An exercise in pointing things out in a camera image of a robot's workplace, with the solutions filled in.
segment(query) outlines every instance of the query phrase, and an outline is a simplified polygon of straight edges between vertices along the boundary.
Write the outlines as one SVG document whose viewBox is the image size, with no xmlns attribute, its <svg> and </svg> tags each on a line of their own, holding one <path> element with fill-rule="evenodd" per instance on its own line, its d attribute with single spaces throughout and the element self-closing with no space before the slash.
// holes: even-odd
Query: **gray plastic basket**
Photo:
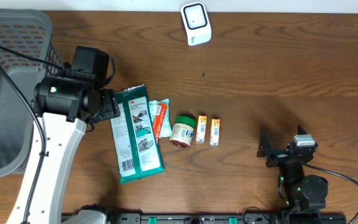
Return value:
<svg viewBox="0 0 358 224">
<path fill-rule="evenodd" d="M 62 66 L 53 47 L 52 22 L 40 11 L 0 9 L 0 45 Z M 0 50 L 0 64 L 31 102 L 34 87 L 44 76 L 57 72 L 51 66 Z M 25 170 L 33 120 L 20 98 L 0 75 L 0 177 Z"/>
</svg>

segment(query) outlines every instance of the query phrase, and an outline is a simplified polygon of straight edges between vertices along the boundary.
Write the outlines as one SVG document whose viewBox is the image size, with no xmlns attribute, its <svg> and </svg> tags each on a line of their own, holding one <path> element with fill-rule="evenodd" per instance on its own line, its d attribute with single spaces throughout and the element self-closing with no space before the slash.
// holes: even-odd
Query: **wood grain surface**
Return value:
<svg viewBox="0 0 358 224">
<path fill-rule="evenodd" d="M 64 61 L 75 47 L 114 57 L 115 90 L 145 83 L 149 98 L 170 99 L 170 119 L 204 113 L 221 119 L 219 146 L 182 149 L 160 140 L 165 172 L 119 185 L 109 122 L 85 134 L 63 202 L 72 213 L 92 203 L 114 211 L 240 213 L 248 206 L 286 206 L 278 169 L 256 158 L 268 127 L 284 148 L 302 124 L 319 144 L 310 164 L 358 180 L 358 15 L 209 13 L 213 37 L 189 47 L 179 13 L 46 12 Z M 348 221 L 358 210 L 358 187 L 328 179 L 325 212 Z M 21 186 L 21 175 L 0 179 L 0 223 Z"/>
</svg>

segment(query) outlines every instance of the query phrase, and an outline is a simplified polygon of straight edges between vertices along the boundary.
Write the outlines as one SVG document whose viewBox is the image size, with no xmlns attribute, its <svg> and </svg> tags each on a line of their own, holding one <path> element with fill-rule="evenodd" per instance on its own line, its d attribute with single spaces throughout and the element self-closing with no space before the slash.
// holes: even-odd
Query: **teal plastic packet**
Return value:
<svg viewBox="0 0 358 224">
<path fill-rule="evenodd" d="M 120 183 L 163 172 L 145 85 L 116 94 L 120 117 L 110 120 Z"/>
</svg>

